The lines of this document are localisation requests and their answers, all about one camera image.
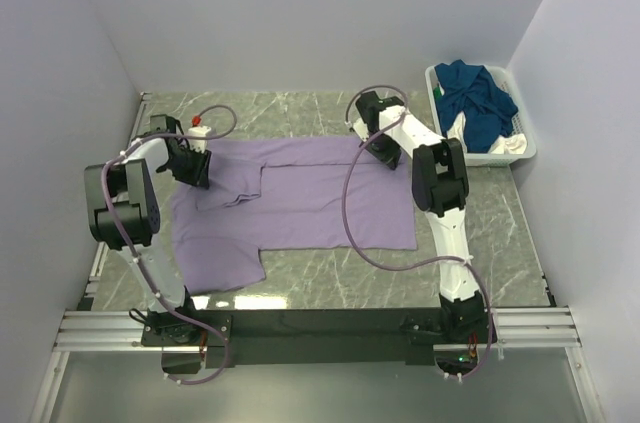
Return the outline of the purple t shirt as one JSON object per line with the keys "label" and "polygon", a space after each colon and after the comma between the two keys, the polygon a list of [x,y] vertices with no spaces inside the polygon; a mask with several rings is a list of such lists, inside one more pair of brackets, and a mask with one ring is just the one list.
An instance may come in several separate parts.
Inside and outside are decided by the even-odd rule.
{"label": "purple t shirt", "polygon": [[172,196],[172,247],[192,294],[265,278],[263,250],[417,247],[410,169],[356,153],[354,136],[209,143],[208,189]]}

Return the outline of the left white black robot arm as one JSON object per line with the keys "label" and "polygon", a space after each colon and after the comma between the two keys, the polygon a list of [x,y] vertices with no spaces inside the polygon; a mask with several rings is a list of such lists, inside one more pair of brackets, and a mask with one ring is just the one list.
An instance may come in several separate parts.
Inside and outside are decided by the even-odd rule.
{"label": "left white black robot arm", "polygon": [[179,321],[196,322],[196,310],[183,280],[172,270],[156,235],[161,212],[153,177],[169,172],[179,183],[209,187],[212,130],[198,124],[187,131],[166,114],[150,118],[149,130],[107,163],[84,169],[89,230],[132,268],[151,298],[144,325],[157,331]]}

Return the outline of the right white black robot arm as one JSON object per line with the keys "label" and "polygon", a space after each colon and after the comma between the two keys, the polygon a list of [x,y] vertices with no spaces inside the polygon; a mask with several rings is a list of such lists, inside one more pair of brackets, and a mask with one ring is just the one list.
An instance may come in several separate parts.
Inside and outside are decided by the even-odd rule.
{"label": "right white black robot arm", "polygon": [[487,320],[486,290],[472,268],[465,228],[469,181],[464,152],[456,139],[430,130],[408,108],[407,96],[383,98],[377,86],[359,91],[348,103],[359,118],[345,120],[367,151],[388,168],[400,157],[411,160],[411,194],[429,221],[439,265],[440,328],[442,334],[467,334]]}

